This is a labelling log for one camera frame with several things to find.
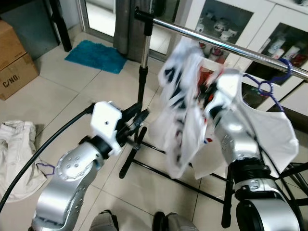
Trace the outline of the cream garment on floor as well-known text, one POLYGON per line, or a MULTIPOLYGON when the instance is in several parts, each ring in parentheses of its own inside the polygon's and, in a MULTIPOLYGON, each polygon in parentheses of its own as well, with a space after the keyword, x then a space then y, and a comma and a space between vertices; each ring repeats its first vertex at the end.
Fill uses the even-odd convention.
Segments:
MULTIPOLYGON (((18 172, 28 163, 35 147, 36 126, 30 121, 11 120, 0 123, 0 199, 18 172)), ((32 196, 47 181, 36 163, 28 167, 10 193, 7 203, 14 203, 32 196)))

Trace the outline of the white shirt with dark print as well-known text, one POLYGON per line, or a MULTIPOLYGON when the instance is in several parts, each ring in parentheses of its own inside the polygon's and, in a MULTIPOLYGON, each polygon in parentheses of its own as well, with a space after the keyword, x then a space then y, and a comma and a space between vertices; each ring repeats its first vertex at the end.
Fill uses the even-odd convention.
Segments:
POLYGON ((180 178, 204 146, 206 117, 198 100, 203 52, 198 42, 182 38, 158 73, 161 112, 150 126, 150 138, 167 156, 167 171, 180 178))

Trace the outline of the printed cardboard box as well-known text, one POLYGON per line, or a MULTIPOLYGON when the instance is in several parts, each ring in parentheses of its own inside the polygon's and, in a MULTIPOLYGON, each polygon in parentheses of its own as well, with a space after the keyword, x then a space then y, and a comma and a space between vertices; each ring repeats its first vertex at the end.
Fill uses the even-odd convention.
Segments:
POLYGON ((14 28, 0 20, 0 101, 6 101, 39 76, 14 28))

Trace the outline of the teal floor mat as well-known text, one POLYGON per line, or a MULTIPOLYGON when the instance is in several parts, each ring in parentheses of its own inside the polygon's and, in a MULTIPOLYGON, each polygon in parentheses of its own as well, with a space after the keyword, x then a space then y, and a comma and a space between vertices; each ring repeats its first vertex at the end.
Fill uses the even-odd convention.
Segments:
POLYGON ((112 74, 119 74, 127 62, 115 48, 90 40, 82 40, 64 59, 112 74))

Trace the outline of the grey robot left leg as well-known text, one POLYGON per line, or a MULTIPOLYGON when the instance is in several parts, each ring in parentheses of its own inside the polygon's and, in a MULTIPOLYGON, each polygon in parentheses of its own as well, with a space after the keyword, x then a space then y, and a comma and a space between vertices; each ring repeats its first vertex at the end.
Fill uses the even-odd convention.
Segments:
POLYGON ((103 210, 91 222, 89 231, 119 231, 117 216, 110 210, 103 210))

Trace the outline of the white glass-door cabinet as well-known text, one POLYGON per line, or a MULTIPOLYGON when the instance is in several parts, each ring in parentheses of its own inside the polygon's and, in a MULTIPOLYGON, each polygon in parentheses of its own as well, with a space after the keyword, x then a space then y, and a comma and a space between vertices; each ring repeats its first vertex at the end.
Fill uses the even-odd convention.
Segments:
MULTIPOLYGON (((293 0, 180 0, 174 23, 308 68, 308 9, 293 0)), ((202 52, 212 62, 246 73, 244 101, 253 108, 267 111, 280 102, 308 114, 308 84, 303 79, 284 79, 282 71, 211 45, 202 45, 202 52)))

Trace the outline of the metal clothes rack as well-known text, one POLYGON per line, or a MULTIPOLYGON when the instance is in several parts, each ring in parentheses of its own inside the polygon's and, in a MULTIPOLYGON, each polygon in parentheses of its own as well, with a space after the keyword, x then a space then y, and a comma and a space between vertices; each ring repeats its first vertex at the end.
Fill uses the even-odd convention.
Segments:
MULTIPOLYGON (((295 76, 303 80, 308 78, 308 72, 306 70, 295 68, 286 59, 273 59, 261 53, 240 48, 221 39, 202 35, 180 25, 160 20, 151 13, 141 11, 138 7, 134 10, 133 16, 144 24, 144 40, 141 51, 139 89, 137 94, 138 103, 142 103, 143 101, 147 83, 148 58, 150 57, 149 44, 155 25, 162 26, 164 29, 182 35, 183 37, 213 45, 229 53, 275 68, 284 72, 287 77, 295 76)), ((176 179, 176 183, 221 203, 223 206, 221 218, 222 228, 226 229, 231 226, 232 198, 236 197, 238 199, 236 215, 241 231, 266 231, 266 225, 270 224, 275 218, 281 218, 286 215, 287 209, 290 209, 291 214, 293 214, 297 221, 297 230, 307 231, 300 207, 306 206, 308 199, 295 198, 285 178, 292 178, 305 191, 306 187, 305 183, 302 182, 301 172, 308 170, 308 164, 292 162, 282 170, 279 170, 277 167, 273 167, 273 170, 277 173, 277 177, 266 176, 266 172, 269 172, 270 169, 264 161, 260 164, 256 163, 255 158, 231 165, 231 167, 227 168, 227 176, 223 178, 225 182, 224 199, 212 196, 179 179, 176 179)))

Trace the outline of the dark grey curtain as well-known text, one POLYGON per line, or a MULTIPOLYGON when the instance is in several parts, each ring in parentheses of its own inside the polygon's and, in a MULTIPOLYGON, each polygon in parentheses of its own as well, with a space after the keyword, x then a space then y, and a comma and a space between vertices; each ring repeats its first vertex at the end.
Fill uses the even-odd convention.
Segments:
POLYGON ((114 48, 123 57, 139 61, 144 48, 144 24, 134 17, 136 7, 160 17, 167 8, 167 0, 115 0, 114 48))

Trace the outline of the black side table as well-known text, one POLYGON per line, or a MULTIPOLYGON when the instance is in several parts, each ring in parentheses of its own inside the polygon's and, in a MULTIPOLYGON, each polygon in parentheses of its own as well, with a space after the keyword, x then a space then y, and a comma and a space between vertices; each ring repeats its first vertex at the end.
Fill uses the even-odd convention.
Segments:
POLYGON ((0 0, 0 20, 13 27, 34 60, 58 46, 72 49, 60 0, 0 0))

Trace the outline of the white sleeveless top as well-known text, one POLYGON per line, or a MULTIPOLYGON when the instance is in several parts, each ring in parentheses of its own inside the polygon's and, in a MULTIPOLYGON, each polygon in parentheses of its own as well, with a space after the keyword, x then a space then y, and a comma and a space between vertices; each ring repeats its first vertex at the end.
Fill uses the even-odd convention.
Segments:
POLYGON ((242 95, 233 99, 234 110, 240 120, 248 126, 250 134, 255 134, 260 146, 269 157, 264 161, 271 168, 271 176, 277 178, 279 172, 291 163, 298 154, 299 141, 291 122, 283 112, 266 112, 251 108, 246 105, 242 95))

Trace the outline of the grey robot leg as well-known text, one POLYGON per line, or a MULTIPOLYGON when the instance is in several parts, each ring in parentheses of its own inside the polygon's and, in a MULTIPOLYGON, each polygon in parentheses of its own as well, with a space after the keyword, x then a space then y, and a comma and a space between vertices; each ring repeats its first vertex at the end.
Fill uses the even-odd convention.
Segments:
POLYGON ((199 231, 187 218, 178 213, 165 214, 157 211, 152 222, 152 231, 199 231))
POLYGON ((103 210, 91 222, 89 231, 119 231, 117 216, 110 210, 103 210))

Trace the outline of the grey robot right leg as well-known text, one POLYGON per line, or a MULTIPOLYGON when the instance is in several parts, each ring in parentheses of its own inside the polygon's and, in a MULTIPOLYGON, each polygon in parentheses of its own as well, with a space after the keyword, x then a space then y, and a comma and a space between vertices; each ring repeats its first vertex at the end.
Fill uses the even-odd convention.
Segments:
POLYGON ((152 231, 199 231, 187 218, 178 213, 165 214, 157 211, 152 222, 152 231))

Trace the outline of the sliding glass door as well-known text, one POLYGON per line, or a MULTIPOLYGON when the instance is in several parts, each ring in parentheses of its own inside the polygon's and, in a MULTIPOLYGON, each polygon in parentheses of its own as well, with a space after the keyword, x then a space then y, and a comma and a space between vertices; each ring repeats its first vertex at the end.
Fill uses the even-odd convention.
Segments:
POLYGON ((113 48, 116 0, 77 0, 77 3, 84 31, 113 48))

